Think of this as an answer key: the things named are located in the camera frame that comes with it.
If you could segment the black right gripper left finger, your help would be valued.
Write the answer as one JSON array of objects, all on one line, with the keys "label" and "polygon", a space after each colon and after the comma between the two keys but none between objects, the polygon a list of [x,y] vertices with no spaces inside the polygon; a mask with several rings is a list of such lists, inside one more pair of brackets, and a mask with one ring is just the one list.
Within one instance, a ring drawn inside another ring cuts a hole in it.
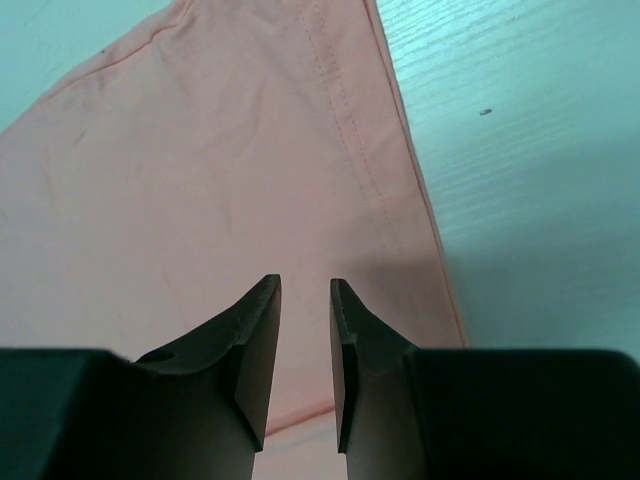
[{"label": "black right gripper left finger", "polygon": [[106,350],[1,352],[5,479],[248,479],[263,449],[281,280],[129,361]]}]

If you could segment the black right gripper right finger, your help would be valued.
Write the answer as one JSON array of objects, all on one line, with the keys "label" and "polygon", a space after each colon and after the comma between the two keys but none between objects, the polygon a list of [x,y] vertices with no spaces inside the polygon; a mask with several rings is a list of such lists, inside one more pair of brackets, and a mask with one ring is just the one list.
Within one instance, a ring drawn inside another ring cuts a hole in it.
[{"label": "black right gripper right finger", "polygon": [[352,479],[635,479],[639,367],[609,350],[424,349],[330,284]]}]

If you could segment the pink t-shirt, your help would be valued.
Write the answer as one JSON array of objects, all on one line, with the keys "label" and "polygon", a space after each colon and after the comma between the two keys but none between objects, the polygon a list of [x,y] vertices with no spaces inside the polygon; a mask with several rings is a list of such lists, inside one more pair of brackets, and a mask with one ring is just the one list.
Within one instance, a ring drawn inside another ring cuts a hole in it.
[{"label": "pink t-shirt", "polygon": [[461,323],[371,1],[175,1],[1,135],[1,342],[139,356],[282,281],[270,431],[329,410],[329,284]]}]

